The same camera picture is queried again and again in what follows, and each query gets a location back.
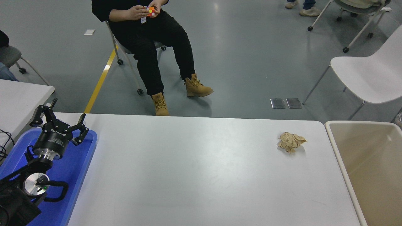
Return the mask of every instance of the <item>black pants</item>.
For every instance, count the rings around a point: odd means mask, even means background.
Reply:
[[[156,18],[147,17],[144,24],[139,21],[117,22],[111,23],[111,29],[116,39],[138,60],[137,68],[148,95],[155,95],[164,89],[154,41],[173,47],[182,79],[191,78],[191,74],[195,73],[189,37],[165,11],[161,10]]]

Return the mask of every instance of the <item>black backpack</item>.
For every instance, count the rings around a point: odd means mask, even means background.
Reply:
[[[0,31],[0,48],[3,46],[8,46],[8,36]]]

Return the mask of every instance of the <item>boot laces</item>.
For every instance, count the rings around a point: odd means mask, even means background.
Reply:
[[[164,99],[156,99],[156,101],[154,101],[154,103],[155,103],[156,110],[159,110],[160,108],[163,108],[163,107],[167,109],[166,102]]]
[[[199,85],[202,85],[201,83],[200,83],[200,80],[198,80],[198,79],[196,79],[196,78],[193,78],[194,80],[190,80],[190,84],[192,84],[193,86],[195,86],[195,87],[198,87]]]

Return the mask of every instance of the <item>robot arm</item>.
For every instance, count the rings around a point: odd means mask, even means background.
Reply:
[[[58,202],[67,193],[68,184],[50,180],[46,172],[52,168],[53,160],[63,158],[68,143],[79,145],[89,129],[83,123],[85,114],[74,126],[58,120],[53,113],[56,101],[57,98],[50,107],[38,106],[33,115],[29,125],[41,127],[42,132],[34,146],[27,147],[27,165],[0,180],[0,225],[25,226],[41,213],[38,205],[42,201]],[[46,117],[43,126],[42,113]],[[74,138],[72,132],[78,129],[80,134]],[[46,197],[50,186],[63,187],[59,197]]]

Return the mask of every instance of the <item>blue tray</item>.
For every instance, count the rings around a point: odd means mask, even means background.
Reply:
[[[0,166],[0,178],[3,178],[27,164],[24,153],[27,146],[34,145],[42,129],[30,129],[25,132],[15,144],[10,154]],[[79,131],[73,132],[74,137],[79,135]],[[70,220],[75,202],[78,198],[85,174],[96,147],[97,135],[89,130],[84,141],[75,146],[71,142],[68,144],[62,159],[54,160],[53,167],[46,173],[53,181],[65,181],[69,188],[66,197],[59,202],[42,202],[39,209],[42,211],[29,226],[65,226]],[[55,198],[60,195],[62,188],[50,186],[48,197]]]

